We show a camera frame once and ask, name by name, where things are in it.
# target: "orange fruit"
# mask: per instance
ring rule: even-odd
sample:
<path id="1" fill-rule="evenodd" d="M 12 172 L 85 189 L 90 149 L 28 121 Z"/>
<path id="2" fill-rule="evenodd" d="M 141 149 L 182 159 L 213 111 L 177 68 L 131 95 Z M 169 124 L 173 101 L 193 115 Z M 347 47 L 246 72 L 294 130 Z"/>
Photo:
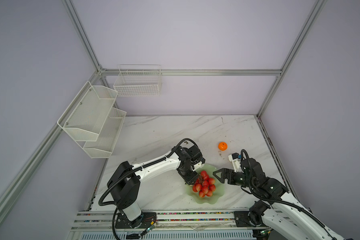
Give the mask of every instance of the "orange fruit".
<path id="1" fill-rule="evenodd" d="M 221 151 L 225 151 L 225 150 L 227 150 L 227 148 L 228 148 L 228 146 L 227 146 L 227 144 L 225 142 L 220 142 L 219 143 L 219 149 Z"/>

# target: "white wire basket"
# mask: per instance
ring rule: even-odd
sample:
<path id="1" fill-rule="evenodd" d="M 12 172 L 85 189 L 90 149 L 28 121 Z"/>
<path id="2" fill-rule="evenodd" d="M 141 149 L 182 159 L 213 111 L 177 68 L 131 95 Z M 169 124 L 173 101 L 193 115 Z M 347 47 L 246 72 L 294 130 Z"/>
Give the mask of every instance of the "white wire basket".
<path id="1" fill-rule="evenodd" d="M 87 82 L 57 124 L 91 157 L 108 158 L 126 112 L 113 108 L 117 91 Z"/>
<path id="2" fill-rule="evenodd" d="M 160 65 L 119 65 L 120 73 L 114 84 L 120 97 L 159 96 Z"/>

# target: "wire grid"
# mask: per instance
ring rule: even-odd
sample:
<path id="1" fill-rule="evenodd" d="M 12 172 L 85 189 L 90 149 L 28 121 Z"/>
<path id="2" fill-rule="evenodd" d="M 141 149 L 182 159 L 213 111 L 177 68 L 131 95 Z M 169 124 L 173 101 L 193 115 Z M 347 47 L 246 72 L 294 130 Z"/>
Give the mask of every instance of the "wire grid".
<path id="1" fill-rule="evenodd" d="M 159 96 L 161 70 L 120 70 L 114 88 L 120 97 Z"/>
<path id="2" fill-rule="evenodd" d="M 74 141 L 96 141 L 117 92 L 104 86 L 91 86 L 62 126 Z"/>
<path id="3" fill-rule="evenodd" d="M 91 158 L 108 158 L 112 155 L 121 131 L 126 112 L 112 108 L 95 142 L 86 142 L 83 150 Z"/>

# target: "scalloped bowl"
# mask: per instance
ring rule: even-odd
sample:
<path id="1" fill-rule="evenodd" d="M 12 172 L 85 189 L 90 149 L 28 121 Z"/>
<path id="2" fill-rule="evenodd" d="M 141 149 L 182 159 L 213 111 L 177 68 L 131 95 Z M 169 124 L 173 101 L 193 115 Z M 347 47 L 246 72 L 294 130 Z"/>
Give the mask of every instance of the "scalloped bowl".
<path id="1" fill-rule="evenodd" d="M 215 168 L 212 165 L 209 164 L 204 164 L 201 168 L 197 169 L 196 172 L 199 174 L 201 173 L 202 170 L 205 170 L 206 173 L 210 176 L 213 177 L 216 181 L 215 181 L 215 186 L 216 186 L 216 191 L 213 192 L 213 195 L 210 197 L 203 197 L 200 198 L 199 197 L 199 192 L 194 192 L 192 190 L 193 185 L 189 186 L 189 185 L 184 185 L 185 186 L 185 192 L 191 196 L 196 203 L 198 204 L 203 204 L 203 203 L 209 203 L 209 204 L 215 204 L 217 202 L 217 200 L 219 199 L 219 197 L 221 197 L 222 195 L 224 195 L 225 190 L 224 190 L 224 184 L 222 184 L 219 180 L 217 180 L 214 176 L 213 176 L 213 172 L 217 170 L 217 168 Z"/>

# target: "white marble table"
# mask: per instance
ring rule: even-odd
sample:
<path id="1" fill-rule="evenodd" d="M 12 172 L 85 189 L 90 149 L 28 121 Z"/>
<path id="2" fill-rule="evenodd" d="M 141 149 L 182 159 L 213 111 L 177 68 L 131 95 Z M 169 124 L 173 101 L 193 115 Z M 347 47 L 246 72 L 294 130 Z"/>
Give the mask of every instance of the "white marble table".
<path id="1" fill-rule="evenodd" d="M 91 210 L 115 210 L 114 205 L 99 206 L 98 200 L 121 162 L 133 164 L 151 160 L 170 151 L 183 138 L 194 140 L 206 163 L 217 169 L 233 169 L 228 155 L 245 149 L 250 157 L 261 164 L 268 177 L 283 182 L 253 115 L 126 117 Z M 227 143 L 226 151 L 218 149 L 220 142 Z M 112 200 L 110 194 L 105 198 L 105 201 Z M 176 170 L 142 183 L 137 198 L 143 210 L 244 209 L 252 206 L 255 200 L 239 186 L 226 183 L 225 194 L 217 203 L 197 204 L 185 193 L 184 180 Z"/>

